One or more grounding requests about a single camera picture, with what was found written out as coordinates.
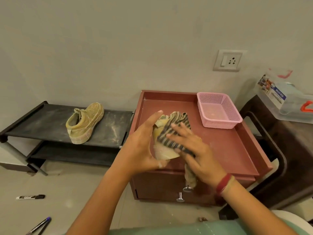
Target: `pink basket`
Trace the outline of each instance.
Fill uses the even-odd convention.
[[[242,117],[228,95],[198,92],[198,108],[202,124],[207,128],[232,129]]]

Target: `orange handle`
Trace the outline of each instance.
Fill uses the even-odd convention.
[[[302,112],[311,112],[311,113],[313,113],[313,110],[312,110],[312,109],[306,109],[306,107],[307,107],[308,105],[310,105],[310,104],[313,104],[313,102],[312,102],[312,101],[307,101],[306,103],[304,103],[304,104],[301,106],[300,110],[301,110]]]

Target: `hand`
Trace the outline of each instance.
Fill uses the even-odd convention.
[[[179,149],[175,149],[175,151],[185,159],[190,169],[197,177],[215,189],[221,179],[226,175],[225,170],[214,158],[209,145],[203,143],[201,138],[193,134],[186,125],[183,123],[180,123],[180,125],[179,127],[175,124],[171,124],[171,127],[178,132],[179,135],[167,134],[166,137],[183,145],[195,154],[196,158]]]
[[[135,174],[164,168],[167,165],[166,160],[156,160],[150,152],[152,127],[162,114],[163,111],[160,110],[151,115],[127,138],[112,164],[113,168],[118,168],[131,178]]]

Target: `shoe rack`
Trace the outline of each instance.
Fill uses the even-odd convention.
[[[8,136],[39,139],[41,142],[29,155],[21,154],[35,172],[45,160],[111,166],[115,156],[128,137],[133,112],[104,110],[104,116],[95,126],[91,138],[84,144],[72,144],[65,123],[77,106],[42,102],[16,122],[0,132],[0,143],[14,153],[21,154],[8,142]]]

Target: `blue pen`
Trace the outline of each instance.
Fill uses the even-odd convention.
[[[46,218],[44,221],[42,221],[40,224],[38,224],[36,227],[34,227],[32,230],[30,230],[30,232],[27,233],[26,235],[30,235],[30,234],[34,233],[38,228],[40,228],[42,225],[44,225],[50,219],[51,219],[51,217]]]

